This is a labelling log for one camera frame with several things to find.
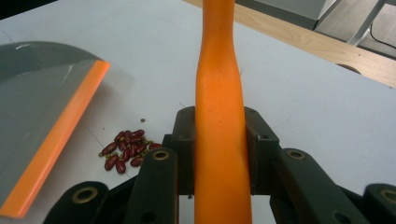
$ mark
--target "red bean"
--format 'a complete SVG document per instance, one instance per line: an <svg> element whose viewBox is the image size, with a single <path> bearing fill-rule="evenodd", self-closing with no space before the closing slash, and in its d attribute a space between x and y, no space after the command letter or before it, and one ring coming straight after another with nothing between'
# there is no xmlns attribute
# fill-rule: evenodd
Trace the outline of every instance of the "red bean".
<svg viewBox="0 0 396 224"><path fill-rule="evenodd" d="M131 144L131 157L137 156L136 148L137 144Z"/></svg>
<svg viewBox="0 0 396 224"><path fill-rule="evenodd" d="M152 143L148 146L148 149L152 150L154 148L159 148L162 147L163 145L159 144L159 143Z"/></svg>
<svg viewBox="0 0 396 224"><path fill-rule="evenodd" d="M125 149L127 148L126 142L118 142L117 146L119 147L120 151L125 151Z"/></svg>
<svg viewBox="0 0 396 224"><path fill-rule="evenodd" d="M119 174L124 174L126 171L126 166L124 161L117 161L116 162L116 169Z"/></svg>
<svg viewBox="0 0 396 224"><path fill-rule="evenodd" d="M142 152L145 151L145 149L146 149L146 145L144 145L144 144L139 144L139 145L137 145L137 147L136 147L136 153L137 153L137 154L142 153Z"/></svg>
<svg viewBox="0 0 396 224"><path fill-rule="evenodd" d="M133 159L131 160L131 165L132 165L133 167L138 167L139 165L142 164L143 159L144 159L143 157L135 157L135 158L133 158Z"/></svg>
<svg viewBox="0 0 396 224"><path fill-rule="evenodd" d="M116 142L112 142L112 143L108 144L108 146L105 147L104 149L102 149L102 151L99 153L99 157L103 157L107 154L112 153L114 150L116 150L116 148L117 148Z"/></svg>
<svg viewBox="0 0 396 224"><path fill-rule="evenodd" d="M134 136L129 139L129 143L137 143L145 140L145 136Z"/></svg>
<svg viewBox="0 0 396 224"><path fill-rule="evenodd" d="M124 133L124 137L125 137L125 142L129 143L129 140L131 139L131 131L127 130Z"/></svg>
<svg viewBox="0 0 396 224"><path fill-rule="evenodd" d="M105 162L105 170L109 171L111 169L113 169L114 164L116 164L116 162L119 160L119 156L118 155L114 155L112 157L110 157L110 159L108 159Z"/></svg>
<svg viewBox="0 0 396 224"><path fill-rule="evenodd" d="M131 135L131 137L136 137L136 136L143 136L144 134L145 134L145 131L139 129L139 130L132 132L130 135Z"/></svg>
<svg viewBox="0 0 396 224"><path fill-rule="evenodd" d="M122 152L122 160L123 161L128 161L131 159L131 149L127 148L125 151Z"/></svg>
<svg viewBox="0 0 396 224"><path fill-rule="evenodd" d="M124 131L119 132L117 136L114 138L115 142L122 142L125 139L124 137Z"/></svg>

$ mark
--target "gray floor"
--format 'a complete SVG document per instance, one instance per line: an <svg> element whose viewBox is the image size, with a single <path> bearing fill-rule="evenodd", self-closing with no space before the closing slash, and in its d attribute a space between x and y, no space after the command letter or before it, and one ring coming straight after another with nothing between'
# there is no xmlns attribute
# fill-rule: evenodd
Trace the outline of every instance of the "gray floor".
<svg viewBox="0 0 396 224"><path fill-rule="evenodd" d="M347 41L361 27L376 2L376 0L341 0L315 31ZM396 6L385 5L381 9L373 22L372 32L376 39L396 46ZM360 47L396 58L396 49L375 41L370 35L361 41Z"/></svg>

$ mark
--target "orange brush handle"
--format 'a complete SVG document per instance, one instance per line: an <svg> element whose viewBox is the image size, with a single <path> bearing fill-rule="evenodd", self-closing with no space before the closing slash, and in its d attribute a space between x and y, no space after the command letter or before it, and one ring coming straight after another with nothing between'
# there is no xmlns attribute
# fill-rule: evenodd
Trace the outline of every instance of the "orange brush handle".
<svg viewBox="0 0 396 224"><path fill-rule="evenodd" d="M204 0L196 77L195 223L251 223L245 113L233 0Z"/></svg>

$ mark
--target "bean pile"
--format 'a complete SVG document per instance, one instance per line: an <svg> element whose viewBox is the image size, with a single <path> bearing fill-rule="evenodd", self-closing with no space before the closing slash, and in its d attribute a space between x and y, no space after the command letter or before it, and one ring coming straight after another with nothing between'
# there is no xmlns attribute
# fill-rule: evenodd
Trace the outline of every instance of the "bean pile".
<svg viewBox="0 0 396 224"><path fill-rule="evenodd" d="M119 132L114 142L102 149L99 157L106 157L105 170L110 171L116 166L117 172L124 174L127 161L131 160L131 166L138 167L150 150L159 147L162 145L146 139L144 130L134 132L126 130Z"/></svg>

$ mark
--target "white surface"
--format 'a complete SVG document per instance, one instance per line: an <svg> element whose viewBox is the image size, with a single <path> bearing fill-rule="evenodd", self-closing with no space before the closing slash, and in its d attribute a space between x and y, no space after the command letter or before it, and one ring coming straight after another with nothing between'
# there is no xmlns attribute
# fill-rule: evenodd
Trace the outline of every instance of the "white surface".
<svg viewBox="0 0 396 224"><path fill-rule="evenodd" d="M13 42L61 42L111 63L25 219L0 223L41 223L75 184L113 188L137 174L106 172L97 153L124 129L161 142L177 111L194 105L201 13L178 0L61 0L0 21L0 34ZM261 113L282 147L310 153L336 184L357 193L370 183L396 185L394 89L239 24L234 43L245 105ZM252 202L254 223L274 223L266 197ZM185 197L180 223L192 223Z"/></svg>

